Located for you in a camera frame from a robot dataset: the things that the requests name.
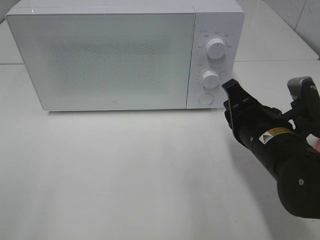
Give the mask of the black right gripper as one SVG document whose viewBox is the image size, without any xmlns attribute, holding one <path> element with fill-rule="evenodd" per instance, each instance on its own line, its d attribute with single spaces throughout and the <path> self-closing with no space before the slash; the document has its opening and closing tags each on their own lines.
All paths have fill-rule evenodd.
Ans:
<svg viewBox="0 0 320 240">
<path fill-rule="evenodd" d="M 244 147 L 267 145 L 272 141 L 295 138 L 291 125 L 276 108 L 264 106 L 246 92 L 235 79 L 222 84 L 227 100 L 223 103 L 224 116 L 233 136 Z"/>
</svg>

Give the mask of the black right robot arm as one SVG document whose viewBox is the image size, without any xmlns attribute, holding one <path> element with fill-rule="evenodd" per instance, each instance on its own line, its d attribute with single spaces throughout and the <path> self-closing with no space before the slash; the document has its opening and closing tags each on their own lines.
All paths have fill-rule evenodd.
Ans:
<svg viewBox="0 0 320 240">
<path fill-rule="evenodd" d="M 261 104 L 238 81 L 222 85 L 227 94 L 224 116 L 235 139 L 276 180 L 283 207 L 306 219 L 320 217 L 320 153 L 307 137 L 320 135 L 320 95 L 310 76 L 287 82 L 291 109 Z"/>
</svg>

